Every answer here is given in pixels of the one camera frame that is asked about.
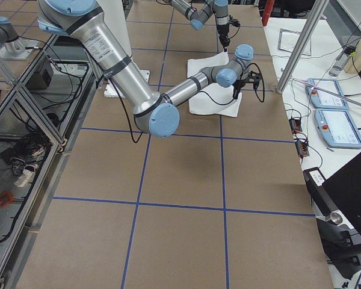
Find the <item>black screen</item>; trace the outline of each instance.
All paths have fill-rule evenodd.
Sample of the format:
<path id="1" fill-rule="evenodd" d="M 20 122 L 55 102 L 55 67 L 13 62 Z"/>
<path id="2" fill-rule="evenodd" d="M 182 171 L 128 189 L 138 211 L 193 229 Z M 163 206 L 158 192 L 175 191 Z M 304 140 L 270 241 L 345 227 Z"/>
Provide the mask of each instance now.
<path id="1" fill-rule="evenodd" d="M 361 235 L 361 153 L 327 179 L 323 187 Z"/>

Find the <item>blue and white tablet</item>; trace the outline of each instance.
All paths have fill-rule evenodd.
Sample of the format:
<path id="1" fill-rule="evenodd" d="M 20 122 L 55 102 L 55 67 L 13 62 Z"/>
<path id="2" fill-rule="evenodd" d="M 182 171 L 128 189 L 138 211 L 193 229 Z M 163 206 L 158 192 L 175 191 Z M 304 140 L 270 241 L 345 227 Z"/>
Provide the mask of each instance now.
<path id="1" fill-rule="evenodd" d="M 317 109 L 315 120 L 330 148 L 361 149 L 361 135 L 349 111 Z"/>
<path id="2" fill-rule="evenodd" d="M 307 81 L 317 87 L 344 96 L 341 86 L 336 79 L 308 78 Z M 321 90 L 306 86 L 307 95 L 315 108 L 327 108 L 332 110 L 348 110 L 348 102 Z"/>

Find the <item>white cloth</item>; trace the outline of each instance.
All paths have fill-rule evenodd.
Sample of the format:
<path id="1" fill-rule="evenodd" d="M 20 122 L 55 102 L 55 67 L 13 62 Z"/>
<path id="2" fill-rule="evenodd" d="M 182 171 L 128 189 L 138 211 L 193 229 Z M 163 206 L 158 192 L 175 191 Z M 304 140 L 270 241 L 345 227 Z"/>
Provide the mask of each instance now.
<path id="1" fill-rule="evenodd" d="M 227 52 L 219 53 L 213 57 L 202 59 L 189 59 L 187 62 L 187 77 L 191 77 L 199 72 L 200 69 L 209 66 L 224 65 L 229 62 Z M 213 83 L 203 89 L 213 100 L 220 104 L 226 104 L 232 100 L 233 87 L 223 88 L 219 84 Z M 198 93 L 189 99 L 188 104 L 190 113 L 209 115 L 220 114 L 223 116 L 236 117 L 238 115 L 239 105 L 241 104 L 242 93 L 239 93 L 238 99 L 229 105 L 217 105 L 204 93 Z"/>

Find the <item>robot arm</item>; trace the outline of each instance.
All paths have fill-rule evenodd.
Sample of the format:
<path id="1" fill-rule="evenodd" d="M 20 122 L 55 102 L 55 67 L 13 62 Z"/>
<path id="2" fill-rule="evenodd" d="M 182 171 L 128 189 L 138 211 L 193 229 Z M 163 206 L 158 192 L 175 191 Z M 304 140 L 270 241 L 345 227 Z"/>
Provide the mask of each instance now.
<path id="1" fill-rule="evenodd" d="M 104 12 L 95 0 L 39 0 L 39 22 L 48 31 L 66 32 L 78 39 L 132 105 L 136 125 L 158 137 L 172 135 L 179 124 L 177 105 L 187 101 L 212 82 L 224 87 L 244 79 L 253 49 L 241 45 L 225 66 L 207 67 L 183 83 L 160 94 L 150 89 L 137 65 L 126 54 L 104 22 Z"/>
<path id="2" fill-rule="evenodd" d="M 205 5 L 200 11 L 190 6 L 185 0 L 164 0 L 164 2 L 173 6 L 190 20 L 190 24 L 195 30 L 201 29 L 214 14 L 220 43 L 224 51 L 227 51 L 227 47 L 230 45 L 230 38 L 228 36 L 230 25 L 240 26 L 238 20 L 232 19 L 229 16 L 229 3 L 227 0 L 206 0 Z"/>
<path id="3" fill-rule="evenodd" d="M 25 51 L 19 35 L 6 17 L 0 17 L 0 48 L 5 45 L 11 55 L 18 55 Z"/>

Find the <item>white desk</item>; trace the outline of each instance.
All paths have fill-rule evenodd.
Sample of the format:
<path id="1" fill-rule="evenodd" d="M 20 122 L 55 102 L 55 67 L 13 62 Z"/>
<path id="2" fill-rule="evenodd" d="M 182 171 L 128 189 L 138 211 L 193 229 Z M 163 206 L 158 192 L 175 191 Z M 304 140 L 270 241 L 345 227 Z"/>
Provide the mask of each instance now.
<path id="1" fill-rule="evenodd" d="M 273 56 L 273 64 L 276 71 L 277 77 L 280 77 L 282 74 L 282 69 L 286 66 L 288 62 L 288 56 L 290 52 L 285 52 L 278 50 L 277 44 L 279 39 L 279 31 L 281 28 L 293 31 L 301 31 L 305 24 L 304 19 L 281 19 L 281 18 L 271 18 L 269 19 L 268 25 L 264 28 L 268 46 Z M 341 51 L 341 46 L 337 41 L 337 38 L 333 34 L 333 31 L 330 29 L 328 23 L 325 20 L 321 20 L 315 31 L 312 34 L 312 57 L 319 57 L 329 52 L 333 52 L 330 55 L 323 56 L 321 58 L 311 58 L 311 59 L 301 59 L 294 70 L 293 77 L 306 80 L 308 78 L 331 78 L 327 73 L 327 70 L 332 67 L 334 59 Z M 344 71 L 336 78 L 346 79 L 353 75 L 346 74 Z M 361 79 L 356 76 L 348 80 L 340 81 L 341 88 L 346 95 L 351 95 L 355 93 L 361 93 Z M 285 91 L 283 92 L 283 100 L 286 109 L 291 108 L 291 105 L 294 109 L 301 112 L 303 116 L 307 115 L 308 109 L 297 101 L 308 104 L 309 98 L 305 92 L 304 84 L 300 84 L 296 81 L 290 81 Z M 353 96 L 353 99 L 361 102 L 361 96 Z M 361 127 L 361 107 L 358 107 L 354 104 L 349 104 L 350 113 L 354 119 L 354 122 L 358 127 Z M 355 157 L 361 150 L 360 149 L 332 149 L 330 151 L 327 149 L 326 143 L 323 141 L 320 136 L 318 129 L 315 124 L 314 119 L 314 107 L 309 104 L 310 109 L 312 110 L 309 117 L 304 117 L 302 119 L 302 129 L 304 133 L 308 136 L 309 144 L 315 148 L 323 158 L 323 164 L 321 166 L 321 171 L 323 172 L 326 178 L 332 176 L 338 169 L 340 169 L 344 164 L 349 162 L 353 157 Z M 302 163 L 302 169 L 308 169 L 311 167 L 319 166 L 321 159 L 319 155 L 309 148 L 310 156 L 304 158 Z M 330 266 L 330 271 L 332 274 L 332 279 L 334 286 L 341 288 L 341 285 L 346 281 L 339 272 L 335 269 L 334 266 Z M 359 275 L 359 272 L 356 273 L 349 284 L 348 288 L 353 288 L 356 282 L 356 279 Z"/>

